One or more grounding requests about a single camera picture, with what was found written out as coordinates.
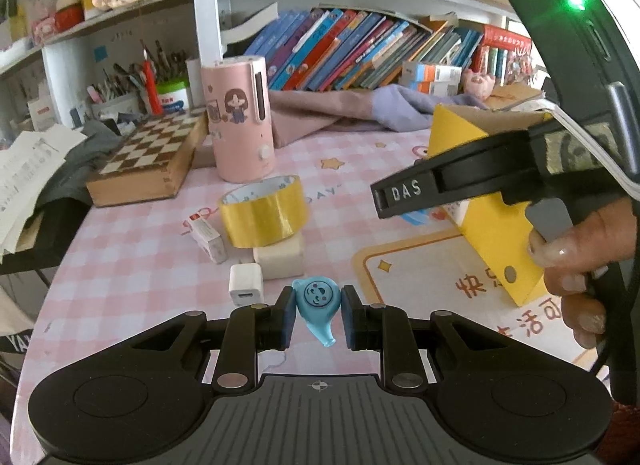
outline pen holder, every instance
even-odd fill
[[[275,156],[264,57],[241,56],[202,68],[209,132],[220,178],[260,180]]]
[[[102,104],[93,104],[91,110],[97,120],[117,119],[118,113],[141,113],[139,102],[140,100],[135,93],[127,93]]]

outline finger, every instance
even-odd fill
[[[587,291],[587,281],[581,273],[567,273],[562,268],[545,268],[545,286],[553,295],[570,295]]]
[[[583,331],[581,329],[574,330],[574,339],[586,350],[596,347],[598,342],[600,342],[598,335],[594,335],[593,333],[589,333],[588,331]]]
[[[600,301],[581,293],[564,296],[561,305],[562,320],[569,328],[604,333],[607,314]]]
[[[540,267],[561,267],[565,273],[583,273],[632,257],[636,231],[631,200],[623,198],[593,212],[550,243],[532,232],[529,252]]]

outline white power adapter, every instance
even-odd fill
[[[236,306],[264,302],[262,269],[258,263],[240,263],[231,266],[229,295]]]

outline fingernail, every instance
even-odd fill
[[[528,252],[539,267],[555,267],[568,255],[575,254],[575,242],[572,236],[561,236],[550,243],[540,235],[530,237]]]
[[[564,275],[560,280],[562,289],[566,291],[586,291],[587,282],[581,273],[573,273],[570,275]]]
[[[604,333],[605,316],[601,314],[590,315],[581,313],[578,315],[578,324],[583,330],[590,333]]]
[[[596,336],[582,330],[574,331],[575,341],[586,350],[596,347]]]

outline cartoon girl sticker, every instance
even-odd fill
[[[225,95],[225,109],[231,114],[231,122],[234,124],[242,124],[246,115],[245,110],[249,107],[249,102],[239,88],[230,89]]]

